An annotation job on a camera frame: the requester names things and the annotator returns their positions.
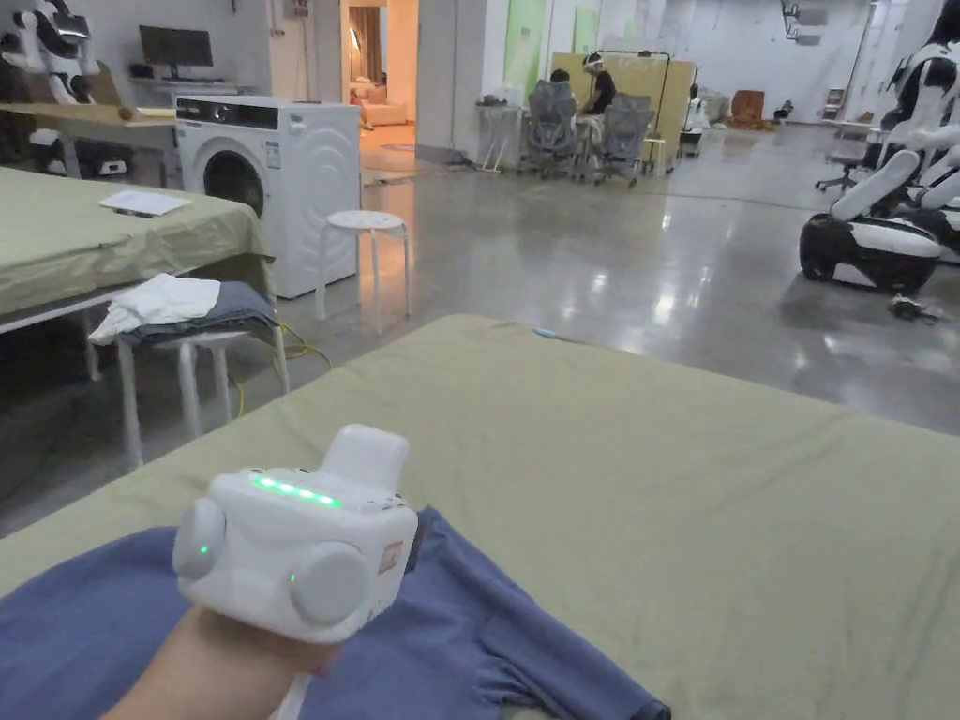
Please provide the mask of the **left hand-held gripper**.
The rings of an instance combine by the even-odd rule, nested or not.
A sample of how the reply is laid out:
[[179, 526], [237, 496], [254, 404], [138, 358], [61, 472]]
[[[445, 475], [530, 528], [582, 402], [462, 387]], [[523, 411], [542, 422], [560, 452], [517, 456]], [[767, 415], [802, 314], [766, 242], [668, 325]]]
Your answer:
[[398, 494], [409, 442], [348, 425], [315, 471], [217, 476], [183, 515], [172, 566], [193, 604], [285, 638], [333, 645], [396, 600], [421, 520]]

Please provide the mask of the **person's left hand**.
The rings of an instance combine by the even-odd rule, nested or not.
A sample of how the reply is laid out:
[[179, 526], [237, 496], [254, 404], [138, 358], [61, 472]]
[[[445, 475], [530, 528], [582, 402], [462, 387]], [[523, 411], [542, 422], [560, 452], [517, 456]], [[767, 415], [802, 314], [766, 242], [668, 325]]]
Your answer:
[[309, 644], [195, 607], [155, 657], [190, 719], [266, 719], [301, 675], [324, 675], [341, 645]]

